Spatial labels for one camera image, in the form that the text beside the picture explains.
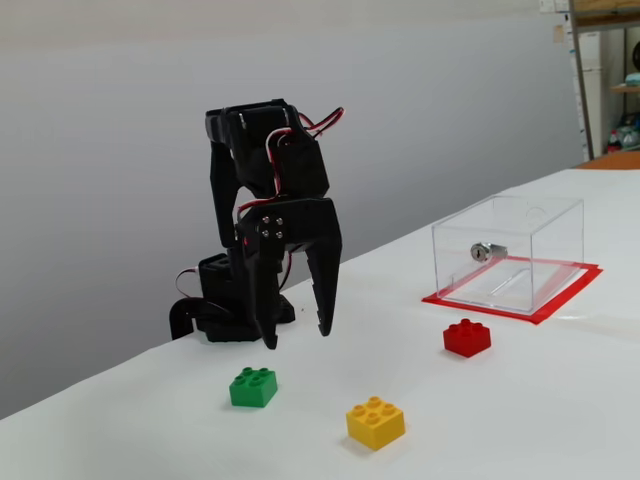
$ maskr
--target gray wall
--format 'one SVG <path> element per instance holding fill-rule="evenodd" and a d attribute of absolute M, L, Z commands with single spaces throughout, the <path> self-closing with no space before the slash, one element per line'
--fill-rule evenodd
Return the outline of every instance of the gray wall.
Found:
<path fill-rule="evenodd" d="M 580 162 L 556 22 L 5 49 L 0 417 L 169 340 L 174 274 L 220 250 L 205 110 L 346 107 L 321 143 L 352 258 Z"/>

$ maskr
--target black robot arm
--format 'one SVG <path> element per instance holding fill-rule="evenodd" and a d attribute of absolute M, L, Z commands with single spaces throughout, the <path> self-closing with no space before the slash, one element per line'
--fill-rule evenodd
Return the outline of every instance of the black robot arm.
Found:
<path fill-rule="evenodd" d="M 322 335 L 331 332 L 342 238 L 316 137 L 335 124 L 337 109 L 305 127 L 284 100 L 207 112 L 211 187 L 226 254 L 199 264 L 203 298 L 183 299 L 170 314 L 172 337 L 193 331 L 210 341 L 277 344 L 276 324 L 295 319 L 280 295 L 285 253 L 304 251 L 311 271 Z M 257 200 L 233 208 L 240 187 Z"/>

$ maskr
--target shelf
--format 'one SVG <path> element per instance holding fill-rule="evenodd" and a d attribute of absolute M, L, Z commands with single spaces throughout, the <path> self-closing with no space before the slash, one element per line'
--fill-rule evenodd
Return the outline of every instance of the shelf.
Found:
<path fill-rule="evenodd" d="M 640 0 L 574 0 L 576 13 L 612 12 L 640 7 Z"/>
<path fill-rule="evenodd" d="M 613 93 L 640 93 L 640 87 L 632 87 L 627 85 L 616 85 L 611 87 Z"/>
<path fill-rule="evenodd" d="M 573 0 L 578 31 L 600 31 L 640 25 L 640 0 Z"/>

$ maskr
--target lock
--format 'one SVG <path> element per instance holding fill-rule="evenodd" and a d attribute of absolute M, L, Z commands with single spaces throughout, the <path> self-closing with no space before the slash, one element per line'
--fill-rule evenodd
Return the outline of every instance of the lock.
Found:
<path fill-rule="evenodd" d="M 484 263 L 492 258 L 507 258 L 507 247 L 489 242 L 478 242 L 471 246 L 471 258 L 476 262 Z"/>

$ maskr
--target clear acrylic box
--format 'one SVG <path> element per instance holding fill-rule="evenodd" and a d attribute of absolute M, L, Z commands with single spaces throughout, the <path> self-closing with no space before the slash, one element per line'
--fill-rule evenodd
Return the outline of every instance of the clear acrylic box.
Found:
<path fill-rule="evenodd" d="M 432 227 L 437 298 L 530 315 L 584 261 L 577 199 L 493 196 Z"/>

